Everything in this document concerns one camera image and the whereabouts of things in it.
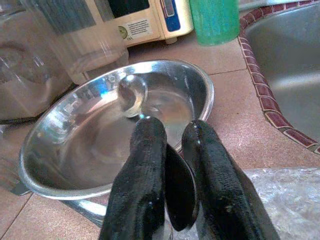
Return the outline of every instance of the tiled countertop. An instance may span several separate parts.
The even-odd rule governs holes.
[[[208,122],[243,169],[320,166],[312,153],[265,119],[238,39],[220,46],[200,46],[193,33],[165,45],[132,47],[130,62],[179,59],[204,69],[212,78],[215,101]],[[93,240],[99,228],[57,200],[35,194],[15,196],[0,188],[0,239]]]

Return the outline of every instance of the stainless steel bowl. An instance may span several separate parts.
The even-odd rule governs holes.
[[[124,116],[118,83],[127,75],[144,79],[142,112],[160,119],[168,143],[179,151],[186,125],[206,120],[214,86],[197,66],[184,61],[140,62],[108,72],[78,87],[48,110],[25,139],[19,175],[33,192],[78,200],[110,192],[129,156],[135,120]]]

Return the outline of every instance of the scale label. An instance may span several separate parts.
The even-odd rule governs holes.
[[[127,41],[142,38],[153,33],[150,22],[146,18],[124,23],[118,26],[118,28],[122,38]]]

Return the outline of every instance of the sink rim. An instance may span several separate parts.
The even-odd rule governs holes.
[[[260,71],[259,64],[245,32],[247,27],[255,24],[257,21],[265,17],[286,11],[292,11],[301,7],[308,7],[314,4],[320,4],[320,0],[291,2],[256,8],[239,19],[240,33],[238,40],[265,118],[271,123],[272,126],[278,129],[288,138],[302,145],[313,153],[320,155],[320,143],[301,131],[295,129],[283,116],[273,92],[269,87],[268,81]]]

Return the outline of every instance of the black glove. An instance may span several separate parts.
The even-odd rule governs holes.
[[[158,119],[137,123],[130,156],[113,182],[100,240],[161,239],[166,146],[166,131]]]
[[[253,184],[207,123],[186,127],[182,150],[195,176],[200,240],[279,240]]]

